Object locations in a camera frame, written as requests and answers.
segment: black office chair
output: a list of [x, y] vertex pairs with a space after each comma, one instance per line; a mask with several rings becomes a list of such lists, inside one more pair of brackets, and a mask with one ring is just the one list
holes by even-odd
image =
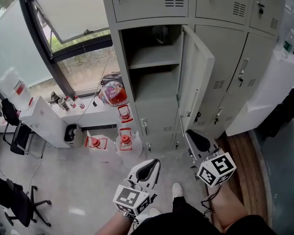
[[[14, 105], [7, 98], [2, 100], [2, 114], [3, 114], [4, 119], [7, 122], [6, 128], [4, 130], [4, 134], [3, 134], [3, 140], [11, 146], [10, 150], [13, 153], [16, 153], [19, 155], [30, 154], [29, 148], [31, 145], [32, 137], [30, 138], [28, 150], [26, 150], [26, 145], [27, 145], [27, 141], [29, 138], [29, 134], [31, 133], [31, 129], [19, 119], [19, 116], [17, 115], [17, 110], [15, 109]], [[6, 131], [7, 131], [10, 124], [13, 126], [16, 126], [16, 130], [14, 132], [13, 139], [12, 139], [11, 143], [9, 143], [5, 138]], [[41, 158], [43, 156], [45, 146], [46, 146], [46, 141], [42, 147], [40, 157], [36, 157], [32, 154], [30, 154], [30, 155], [32, 155], [36, 158]]]
[[40, 212], [37, 210], [37, 206], [47, 203], [51, 205], [52, 202], [50, 200], [44, 200], [38, 203], [34, 202], [34, 189], [38, 190], [36, 186], [31, 186], [30, 198], [23, 192], [23, 187], [17, 184], [14, 184], [11, 180], [7, 179], [9, 187], [12, 190], [12, 200], [11, 200], [11, 210], [15, 216], [9, 216], [5, 212], [5, 217], [9, 221], [9, 223], [13, 226], [13, 221], [18, 219], [25, 227], [28, 227], [30, 221], [37, 223], [37, 220], [33, 218], [34, 212], [38, 215], [38, 217], [49, 227], [51, 224], [48, 223], [41, 216]]

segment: wooden floor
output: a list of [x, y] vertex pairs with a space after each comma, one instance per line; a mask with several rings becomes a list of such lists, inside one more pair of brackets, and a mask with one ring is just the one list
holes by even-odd
[[232, 191], [244, 204], [249, 214], [257, 214], [268, 223], [267, 199], [263, 176], [256, 151], [247, 132], [216, 140], [225, 152], [229, 152], [237, 167], [229, 179]]

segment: red and white bottle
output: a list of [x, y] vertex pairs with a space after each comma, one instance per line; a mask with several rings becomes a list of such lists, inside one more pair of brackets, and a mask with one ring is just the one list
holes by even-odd
[[141, 139], [132, 134], [131, 128], [121, 128], [116, 140], [117, 153], [122, 158], [125, 167], [131, 169], [145, 161]]
[[122, 128], [131, 128], [133, 134], [136, 133], [137, 128], [132, 116], [132, 113], [127, 104], [118, 107], [119, 115], [117, 119], [118, 131]]
[[76, 104], [74, 103], [74, 101], [69, 96], [67, 96], [67, 103], [69, 105], [71, 105], [72, 108], [76, 107]]
[[78, 96], [75, 96], [75, 103], [81, 108], [81, 109], [84, 109], [85, 108], [85, 105], [83, 104], [82, 100], [78, 97]]
[[122, 163], [121, 157], [117, 154], [116, 145], [105, 135], [91, 136], [87, 131], [85, 146], [90, 148], [96, 162], [111, 164], [113, 167]]

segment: red lid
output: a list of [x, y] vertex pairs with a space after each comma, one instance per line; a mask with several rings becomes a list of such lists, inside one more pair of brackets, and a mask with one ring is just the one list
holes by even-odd
[[129, 118], [129, 112], [123, 112], [121, 117], [123, 119], [128, 119]]
[[94, 147], [98, 147], [100, 145], [100, 141], [95, 138], [95, 139], [92, 140], [92, 144], [93, 144]]
[[129, 138], [128, 135], [123, 135], [122, 136], [122, 142], [123, 143], [129, 143], [131, 141], [131, 139]]

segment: window frame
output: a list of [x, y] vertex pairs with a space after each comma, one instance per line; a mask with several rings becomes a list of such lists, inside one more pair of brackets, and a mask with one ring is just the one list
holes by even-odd
[[70, 96], [71, 98], [76, 95], [79, 97], [94, 95], [94, 93], [97, 91], [97, 88], [87, 89], [78, 92], [74, 91], [64, 73], [61, 71], [57, 62], [90, 51], [111, 47], [113, 45], [111, 35], [109, 34], [94, 39], [89, 39], [84, 42], [77, 43], [75, 45], [52, 52], [51, 45], [48, 43], [48, 40], [46, 39], [43, 29], [38, 20], [38, 14], [36, 13], [36, 9], [34, 7], [35, 0], [19, 1], [25, 23], [33, 39], [33, 42], [49, 72], [51, 73], [52, 77], [54, 78], [55, 82], [58, 84], [64, 95]]

